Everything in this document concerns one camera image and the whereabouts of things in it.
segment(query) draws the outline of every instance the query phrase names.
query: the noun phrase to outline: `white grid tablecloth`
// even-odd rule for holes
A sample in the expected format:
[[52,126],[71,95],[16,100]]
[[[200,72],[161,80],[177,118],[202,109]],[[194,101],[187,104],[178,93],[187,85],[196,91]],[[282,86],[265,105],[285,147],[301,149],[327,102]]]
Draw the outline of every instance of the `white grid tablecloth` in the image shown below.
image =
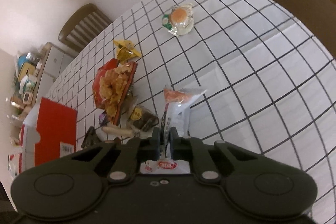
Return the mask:
[[[181,3],[194,5],[194,29],[174,37],[162,27],[162,15]],[[78,55],[46,96],[78,111],[77,150],[92,125],[101,139],[108,137],[91,87],[97,69],[115,57],[113,39],[129,39],[142,53],[134,77],[142,105],[161,117],[166,84],[207,88],[191,107],[189,134],[305,170],[318,185],[310,216],[334,223],[336,62],[290,12],[272,0],[137,3]]]

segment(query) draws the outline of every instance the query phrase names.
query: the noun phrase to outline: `barcode label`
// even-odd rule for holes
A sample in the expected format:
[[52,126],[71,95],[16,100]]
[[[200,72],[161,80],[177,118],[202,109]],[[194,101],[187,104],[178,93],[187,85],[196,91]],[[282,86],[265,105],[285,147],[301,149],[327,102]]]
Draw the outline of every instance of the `barcode label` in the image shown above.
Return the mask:
[[68,143],[59,143],[59,157],[70,155],[74,152],[74,146]]

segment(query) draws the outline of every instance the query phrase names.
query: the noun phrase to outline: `wooden chair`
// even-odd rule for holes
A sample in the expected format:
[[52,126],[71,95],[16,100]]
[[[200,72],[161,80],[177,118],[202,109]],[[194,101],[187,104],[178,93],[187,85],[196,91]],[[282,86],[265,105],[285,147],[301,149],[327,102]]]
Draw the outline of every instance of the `wooden chair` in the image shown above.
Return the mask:
[[65,23],[58,35],[58,40],[76,52],[81,52],[112,21],[89,3],[80,7]]

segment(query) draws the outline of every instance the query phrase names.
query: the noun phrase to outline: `plastic bag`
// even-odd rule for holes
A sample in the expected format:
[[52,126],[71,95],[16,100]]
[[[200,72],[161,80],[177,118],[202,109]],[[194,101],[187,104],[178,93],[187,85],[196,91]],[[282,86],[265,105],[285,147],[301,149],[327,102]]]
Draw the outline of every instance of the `plastic bag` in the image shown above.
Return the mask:
[[117,46],[117,59],[124,63],[133,57],[141,57],[141,53],[134,48],[134,44],[130,40],[113,40]]
[[161,138],[164,140],[164,150],[168,145],[169,130],[175,127],[180,137],[187,136],[189,127],[190,106],[206,92],[199,89],[172,90],[165,88],[165,111],[161,120]]
[[142,105],[134,105],[129,109],[127,122],[131,128],[147,132],[159,124],[159,118]]
[[117,64],[118,60],[111,59],[99,68],[92,84],[95,105],[106,111],[112,124],[119,123],[121,106],[137,69],[135,62]]
[[170,14],[163,15],[162,25],[176,37],[189,33],[194,26],[193,5],[173,6]]

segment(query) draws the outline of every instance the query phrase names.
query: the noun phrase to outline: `orange packaging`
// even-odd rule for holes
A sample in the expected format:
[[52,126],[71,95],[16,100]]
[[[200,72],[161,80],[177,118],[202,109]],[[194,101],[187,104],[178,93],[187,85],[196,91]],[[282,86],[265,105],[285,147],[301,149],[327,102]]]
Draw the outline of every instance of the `orange packaging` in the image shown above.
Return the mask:
[[120,119],[122,103],[133,81],[137,63],[128,62],[118,66],[118,60],[111,59],[98,69],[92,84],[94,103],[104,109],[112,124]]

